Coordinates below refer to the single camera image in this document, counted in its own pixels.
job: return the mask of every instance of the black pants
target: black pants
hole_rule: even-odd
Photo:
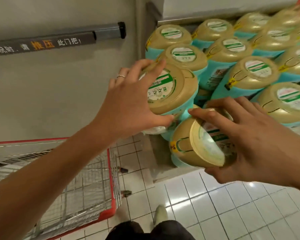
[[[195,240],[177,221],[167,220],[159,223],[151,233],[143,233],[139,223],[126,221],[115,226],[105,240]]]

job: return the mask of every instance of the person's left hand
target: person's left hand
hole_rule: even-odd
[[[109,82],[108,93],[92,126],[102,127],[117,140],[152,127],[168,127],[171,124],[173,115],[156,115],[148,105],[148,88],[164,69],[165,60],[139,80],[141,70],[151,63],[151,60],[144,59],[130,69],[120,69],[121,76]]]

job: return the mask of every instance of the wire grid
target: wire grid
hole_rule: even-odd
[[[49,153],[63,141],[0,144],[0,180]],[[98,222],[100,214],[105,210],[115,211],[121,204],[116,161],[111,149],[91,160],[67,185],[24,239],[55,238],[91,222]]]

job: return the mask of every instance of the person's right hand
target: person's right hand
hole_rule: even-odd
[[[300,188],[300,135],[271,118],[258,103],[245,97],[209,101],[208,108],[224,108],[230,121],[208,109],[190,109],[226,134],[237,150],[234,163],[206,168],[219,183],[259,181]]]

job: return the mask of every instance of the round label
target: round label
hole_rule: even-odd
[[[249,72],[260,77],[267,77],[272,74],[269,65],[261,60],[249,60],[245,63],[245,67]]]
[[[224,47],[235,53],[246,50],[246,46],[236,39],[224,40],[222,43]]]
[[[263,26],[268,23],[270,18],[268,16],[264,16],[261,14],[253,14],[253,15],[249,16],[249,19],[256,24]]]
[[[223,158],[223,155],[232,155],[236,151],[228,136],[210,123],[206,122],[201,125],[199,138],[209,154],[216,159]]]
[[[182,32],[176,28],[164,28],[161,35],[167,39],[178,39],[182,36]]]
[[[171,54],[174,59],[181,62],[194,61],[197,57],[190,48],[174,48]]]
[[[277,97],[291,108],[300,110],[300,91],[295,88],[281,88],[277,91]]]
[[[216,32],[224,32],[227,30],[227,25],[225,23],[222,22],[208,22],[207,26],[212,29],[213,31]]]
[[[173,78],[170,73],[163,70],[152,86],[148,88],[148,100],[162,99],[170,94],[172,88]]]
[[[268,31],[268,35],[272,38],[279,40],[279,41],[288,41],[290,40],[290,35],[286,32],[280,30],[270,30]]]

